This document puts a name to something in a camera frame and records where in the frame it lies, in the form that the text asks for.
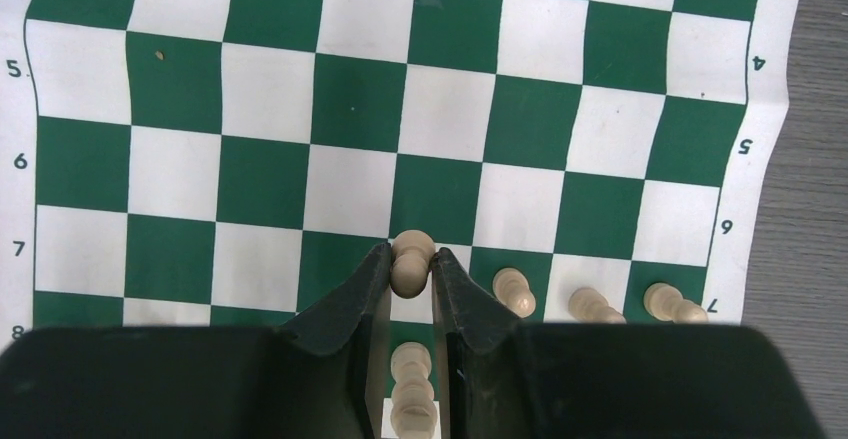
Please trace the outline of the light wooden pawn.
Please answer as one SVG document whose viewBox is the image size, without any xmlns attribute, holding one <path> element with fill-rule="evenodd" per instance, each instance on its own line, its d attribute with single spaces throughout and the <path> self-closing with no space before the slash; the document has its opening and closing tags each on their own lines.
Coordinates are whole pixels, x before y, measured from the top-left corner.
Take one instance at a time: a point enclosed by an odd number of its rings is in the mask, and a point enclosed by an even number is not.
<svg viewBox="0 0 848 439">
<path fill-rule="evenodd" d="M 658 282 L 648 287 L 643 297 L 646 311 L 659 321 L 707 323 L 708 314 L 698 304 L 683 297 L 674 286 Z"/>
<path fill-rule="evenodd" d="M 397 296 L 412 299 L 424 290 L 435 253 L 434 241 L 423 231 L 407 230 L 394 239 L 390 285 Z"/>
<path fill-rule="evenodd" d="M 529 282 L 516 268 L 500 269 L 493 279 L 493 291 L 499 302 L 521 318 L 529 317 L 536 309 L 536 298 Z"/>
<path fill-rule="evenodd" d="M 613 309 L 607 299 L 590 287 L 577 289 L 568 302 L 569 313 L 582 323 L 624 324 L 624 316 Z"/>
</svg>

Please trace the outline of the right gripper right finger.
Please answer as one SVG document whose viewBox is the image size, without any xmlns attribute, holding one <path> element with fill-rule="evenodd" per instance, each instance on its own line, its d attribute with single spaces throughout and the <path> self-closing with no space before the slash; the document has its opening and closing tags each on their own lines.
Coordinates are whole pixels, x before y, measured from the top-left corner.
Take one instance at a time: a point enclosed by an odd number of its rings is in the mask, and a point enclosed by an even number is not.
<svg viewBox="0 0 848 439">
<path fill-rule="evenodd" d="M 446 438 L 821 438 L 791 369 L 735 325 L 526 321 L 431 262 Z"/>
</svg>

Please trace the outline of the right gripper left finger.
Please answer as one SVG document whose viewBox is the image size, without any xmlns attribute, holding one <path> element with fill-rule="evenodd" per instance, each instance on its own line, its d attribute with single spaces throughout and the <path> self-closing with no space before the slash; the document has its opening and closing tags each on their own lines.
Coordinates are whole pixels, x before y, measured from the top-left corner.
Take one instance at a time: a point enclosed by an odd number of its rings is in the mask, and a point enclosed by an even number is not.
<svg viewBox="0 0 848 439">
<path fill-rule="evenodd" d="M 377 438 L 392 253 L 277 326 L 53 327 L 1 357 L 5 438 Z"/>
</svg>

